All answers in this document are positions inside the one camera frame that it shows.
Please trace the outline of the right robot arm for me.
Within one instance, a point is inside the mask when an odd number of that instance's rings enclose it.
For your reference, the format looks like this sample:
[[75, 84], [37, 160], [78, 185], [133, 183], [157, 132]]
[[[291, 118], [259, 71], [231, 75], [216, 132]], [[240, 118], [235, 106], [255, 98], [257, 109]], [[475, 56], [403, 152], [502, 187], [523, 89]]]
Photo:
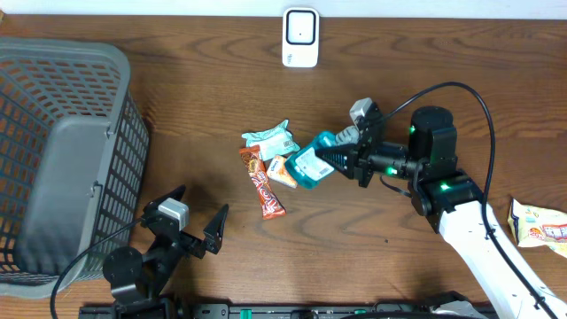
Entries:
[[447, 109], [415, 110], [407, 145], [384, 140], [376, 105], [355, 106], [351, 116], [359, 141], [319, 149], [319, 159], [361, 187], [373, 175], [407, 181], [414, 209], [461, 256], [500, 318], [566, 316], [565, 302], [535, 274], [482, 202], [483, 191], [457, 167], [457, 131]]

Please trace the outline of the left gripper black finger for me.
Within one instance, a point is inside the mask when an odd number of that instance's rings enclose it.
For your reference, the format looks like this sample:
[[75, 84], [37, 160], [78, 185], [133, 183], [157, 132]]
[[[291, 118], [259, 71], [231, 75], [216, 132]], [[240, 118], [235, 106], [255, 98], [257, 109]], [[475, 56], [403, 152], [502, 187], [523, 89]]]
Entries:
[[178, 186], [177, 188], [173, 189], [169, 193], [154, 199], [153, 201], [149, 202], [145, 206], [145, 212], [150, 212], [151, 210], [157, 210], [159, 205], [167, 200], [168, 198], [172, 198], [174, 200], [180, 201], [183, 198], [183, 194], [186, 191], [186, 186], [184, 184]]
[[206, 246], [222, 246], [223, 232], [228, 212], [229, 205], [225, 204], [221, 207], [214, 218], [205, 226], [203, 232], [205, 235], [204, 243]]

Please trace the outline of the yellow snack package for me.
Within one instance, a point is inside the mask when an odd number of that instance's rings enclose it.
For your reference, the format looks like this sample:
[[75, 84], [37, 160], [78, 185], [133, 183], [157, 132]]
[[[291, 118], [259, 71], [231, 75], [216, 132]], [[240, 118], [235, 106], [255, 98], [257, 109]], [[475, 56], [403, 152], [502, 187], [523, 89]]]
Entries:
[[566, 257], [566, 213], [512, 199], [508, 223], [519, 247], [547, 246]]

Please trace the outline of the red chocolate bar wrapper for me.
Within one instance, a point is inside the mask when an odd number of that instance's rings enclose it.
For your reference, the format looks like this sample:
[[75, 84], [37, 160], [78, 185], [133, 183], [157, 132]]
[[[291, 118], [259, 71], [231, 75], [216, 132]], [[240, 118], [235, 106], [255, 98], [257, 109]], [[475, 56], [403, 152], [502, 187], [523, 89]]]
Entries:
[[258, 145], [245, 147], [239, 150], [241, 160], [245, 164], [247, 173], [258, 193], [262, 219], [270, 220], [279, 216], [286, 215], [286, 210], [273, 192], [264, 166], [264, 161], [260, 158], [260, 147]]

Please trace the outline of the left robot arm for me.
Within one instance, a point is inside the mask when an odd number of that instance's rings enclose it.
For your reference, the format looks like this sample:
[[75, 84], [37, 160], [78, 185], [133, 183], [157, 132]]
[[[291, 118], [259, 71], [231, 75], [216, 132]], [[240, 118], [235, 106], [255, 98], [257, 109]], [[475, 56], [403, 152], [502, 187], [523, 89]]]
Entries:
[[183, 258], [203, 258], [221, 250], [229, 205], [221, 207], [198, 238], [183, 229], [189, 224], [190, 209], [182, 202], [186, 187], [154, 199], [143, 209], [141, 224], [155, 236], [145, 253], [124, 246], [109, 253], [103, 274], [111, 286], [112, 318], [182, 318], [186, 307], [161, 292]]

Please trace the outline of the orange tissue pack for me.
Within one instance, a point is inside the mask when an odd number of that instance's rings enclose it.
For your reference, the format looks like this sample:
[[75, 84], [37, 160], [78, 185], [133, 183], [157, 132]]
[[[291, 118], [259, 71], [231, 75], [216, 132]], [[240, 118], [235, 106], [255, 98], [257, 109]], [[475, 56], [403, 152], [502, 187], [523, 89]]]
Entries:
[[290, 188], [295, 189], [298, 183], [295, 179], [288, 173], [285, 168], [285, 161], [287, 159], [281, 155], [276, 155], [269, 164], [267, 174], [270, 180], [274, 180], [278, 183], [286, 185]]

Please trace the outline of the teal wet wipes pack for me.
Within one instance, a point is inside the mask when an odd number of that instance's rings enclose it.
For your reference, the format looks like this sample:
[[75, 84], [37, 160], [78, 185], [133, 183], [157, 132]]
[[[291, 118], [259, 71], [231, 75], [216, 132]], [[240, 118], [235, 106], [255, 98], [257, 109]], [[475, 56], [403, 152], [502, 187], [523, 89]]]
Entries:
[[298, 152], [300, 146], [294, 141], [292, 133], [287, 129], [288, 120], [284, 120], [273, 128], [261, 132], [247, 132], [241, 135], [247, 147], [258, 145], [262, 160], [271, 160], [276, 155]]

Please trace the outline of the blue liquid bottle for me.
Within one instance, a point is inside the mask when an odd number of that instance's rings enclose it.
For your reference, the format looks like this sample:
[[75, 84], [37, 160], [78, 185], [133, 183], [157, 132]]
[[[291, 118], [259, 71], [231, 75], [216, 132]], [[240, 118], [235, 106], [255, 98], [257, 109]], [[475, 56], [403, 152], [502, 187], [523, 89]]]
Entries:
[[354, 125], [346, 127], [336, 135], [323, 131], [305, 148], [292, 154], [285, 161], [284, 167], [299, 186], [314, 189], [320, 181], [335, 171], [331, 165], [319, 159], [315, 152], [343, 144], [356, 144], [360, 137], [360, 131]]

